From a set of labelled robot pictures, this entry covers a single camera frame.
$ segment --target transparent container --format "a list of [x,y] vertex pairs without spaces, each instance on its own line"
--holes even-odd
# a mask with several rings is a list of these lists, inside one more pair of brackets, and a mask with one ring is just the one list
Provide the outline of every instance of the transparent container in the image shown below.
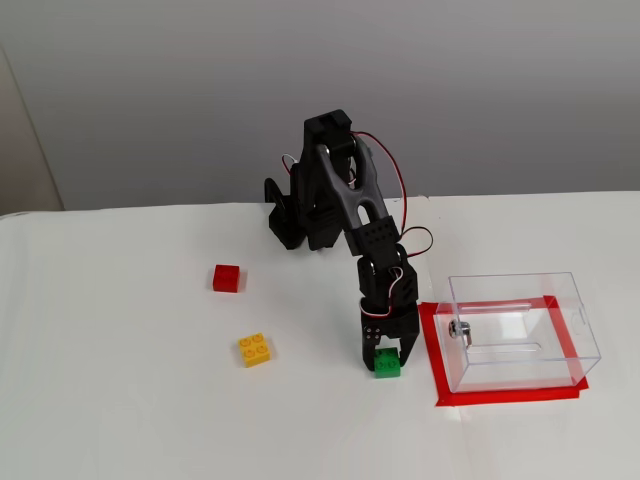
[[449,277],[435,322],[452,392],[574,386],[600,360],[571,273]]

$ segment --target cable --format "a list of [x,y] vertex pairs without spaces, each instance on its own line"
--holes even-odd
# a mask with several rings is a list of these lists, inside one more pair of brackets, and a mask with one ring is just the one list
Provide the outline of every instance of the cable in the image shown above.
[[426,253],[429,250],[431,250],[431,247],[433,247],[433,233],[431,233],[431,230],[429,230],[427,227],[411,227],[411,228],[407,228],[404,231],[404,233],[402,235],[400,235],[400,240],[402,240],[402,237],[404,237],[411,230],[426,230],[427,233],[429,234],[429,236],[431,237],[431,243],[424,250],[420,250],[419,252],[415,252],[415,253],[410,253],[409,255],[407,255],[407,258],[417,257],[418,255],[422,255],[423,253]]
[[[402,225],[400,227],[400,239],[402,240],[402,237],[404,237],[404,234],[407,232],[410,232],[411,230],[426,230],[429,236],[431,237],[431,244],[426,249],[420,250],[419,252],[410,253],[409,255],[407,255],[407,258],[417,257],[418,255],[422,255],[423,253],[426,253],[429,250],[431,250],[431,247],[433,247],[433,242],[434,242],[433,233],[431,233],[431,230],[429,230],[427,227],[420,227],[420,226],[411,227],[405,230],[407,225],[407,210],[408,210],[407,189],[405,188],[405,185],[404,185],[404,179],[402,178],[402,173],[400,173],[400,167],[398,167],[398,162],[396,162],[396,159],[394,158],[394,156],[391,154],[389,149],[385,147],[384,144],[375,137],[375,135],[372,135],[369,132],[351,132],[351,134],[357,135],[357,136],[369,137],[370,139],[372,139],[374,142],[378,144],[380,148],[382,148],[382,150],[384,150],[384,152],[387,154],[387,156],[391,160],[391,163],[393,163],[393,168],[396,172],[396,176],[398,177],[398,182],[400,183],[400,190],[402,191]],[[285,157],[289,157],[291,160],[293,160],[293,163],[298,163],[298,160],[296,160],[295,157],[293,157],[292,155],[289,155],[288,153],[285,153],[284,155],[282,155],[282,165],[284,165],[284,168],[287,171],[287,173],[291,175],[291,170],[287,166],[287,162],[284,161]],[[356,182],[356,172],[353,170],[353,168],[349,168],[349,172],[353,177],[349,181],[349,185],[351,186]]]
[[393,283],[391,284],[391,286],[389,287],[389,311],[387,313],[369,313],[366,312],[364,310],[364,308],[362,308],[362,299],[360,299],[360,311],[362,313],[364,313],[367,317],[372,317],[372,318],[387,318],[389,315],[391,315],[391,310],[392,310],[392,305],[391,305],[391,295],[393,293],[393,287],[396,286],[396,283],[398,283],[400,281],[400,279],[402,279],[402,276],[404,275],[404,271],[402,270],[402,268],[400,267],[391,267],[389,269],[389,272],[391,271],[395,271],[395,270],[400,270],[400,274],[398,275],[396,273],[396,279],[393,281]]
[[429,245],[428,248],[426,248],[425,250],[421,250],[419,252],[414,252],[411,253],[409,255],[407,255],[407,257],[416,257],[418,255],[422,255],[423,253],[428,252],[429,250],[431,250],[431,247],[433,247],[433,234],[431,233],[431,230],[429,230],[427,227],[411,227],[405,230],[405,227],[407,225],[407,189],[404,186],[404,180],[402,179],[402,173],[400,173],[400,167],[398,167],[398,162],[396,162],[396,159],[393,157],[393,155],[391,154],[391,152],[389,151],[389,149],[387,147],[384,146],[384,144],[378,140],[374,135],[368,133],[368,132],[351,132],[353,135],[358,135],[358,136],[365,136],[365,137],[369,137],[371,138],[374,142],[376,142],[378,144],[378,146],[380,148],[382,148],[382,150],[384,150],[384,152],[389,156],[389,159],[391,160],[391,162],[393,163],[393,168],[396,171],[396,175],[398,176],[398,181],[400,182],[400,189],[402,190],[402,226],[400,228],[400,239],[402,239],[402,237],[404,236],[405,233],[409,232],[410,230],[426,230],[429,235],[431,236],[431,244]]
[[378,140],[375,136],[371,135],[368,132],[351,132],[351,133],[353,135],[369,137],[374,142],[376,142],[378,146],[382,148],[382,150],[384,150],[384,152],[391,159],[391,162],[393,163],[393,168],[395,169],[396,175],[398,176],[398,181],[400,182],[400,189],[402,190],[402,227],[400,228],[400,234],[402,235],[404,233],[404,227],[407,224],[407,190],[404,187],[404,180],[402,179],[402,174],[400,173],[400,168],[398,167],[398,163],[396,162],[396,159],[393,158],[393,155],[391,155],[391,152],[389,151],[389,149],[385,147],[382,144],[382,142]]
[[289,169],[289,167],[287,167],[287,162],[284,161],[284,157],[289,157],[291,160],[293,160],[293,163],[298,163],[298,160],[296,160],[293,155],[289,155],[288,153],[282,155],[282,165],[284,165],[284,169],[287,171],[287,173],[291,175],[291,170]]

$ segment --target yellow lego brick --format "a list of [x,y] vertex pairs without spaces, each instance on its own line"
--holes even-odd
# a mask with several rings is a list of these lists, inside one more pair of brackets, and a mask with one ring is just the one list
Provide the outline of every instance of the yellow lego brick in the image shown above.
[[253,367],[271,359],[269,345],[261,333],[238,340],[238,347],[246,367]]

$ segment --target robotic arm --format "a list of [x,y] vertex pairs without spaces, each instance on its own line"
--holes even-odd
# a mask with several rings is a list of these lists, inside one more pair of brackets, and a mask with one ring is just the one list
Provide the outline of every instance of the robotic arm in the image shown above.
[[[351,159],[355,182],[349,182]],[[304,122],[304,147],[291,167],[291,194],[282,195],[267,178],[265,200],[276,206],[269,228],[283,245],[298,248],[305,237],[313,251],[332,247],[344,230],[358,260],[362,358],[371,371],[380,338],[400,340],[404,366],[420,334],[418,278],[398,242],[400,234],[387,212],[367,145],[351,133],[351,120],[336,110]],[[367,212],[362,224],[358,208]]]

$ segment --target red tape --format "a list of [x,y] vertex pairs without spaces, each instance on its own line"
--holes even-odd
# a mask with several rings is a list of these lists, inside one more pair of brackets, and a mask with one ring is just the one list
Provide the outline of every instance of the red tape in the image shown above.
[[[558,301],[555,297],[545,296],[538,299],[549,309],[553,327],[558,335],[560,346],[565,357],[576,357],[576,349],[571,341],[571,335],[567,330]],[[496,302],[495,305],[502,305],[504,302]],[[436,324],[434,315],[438,309],[437,303],[423,303],[420,305],[420,320],[422,322],[422,333],[427,344],[427,352],[429,361],[431,362],[431,370],[436,382],[438,390],[438,402],[436,407],[460,407],[464,405],[483,405],[490,403],[517,403],[517,402],[541,402],[547,400],[566,400],[570,398],[579,398],[580,391],[589,388],[586,377],[580,380],[573,387],[551,387],[530,390],[496,390],[487,392],[460,392],[452,393],[449,389],[447,374],[444,369],[442,360],[442,352],[440,351],[440,343],[438,342],[438,333],[436,332]],[[572,375],[579,375],[581,372],[574,369],[581,368],[579,362],[576,365],[570,365]]]

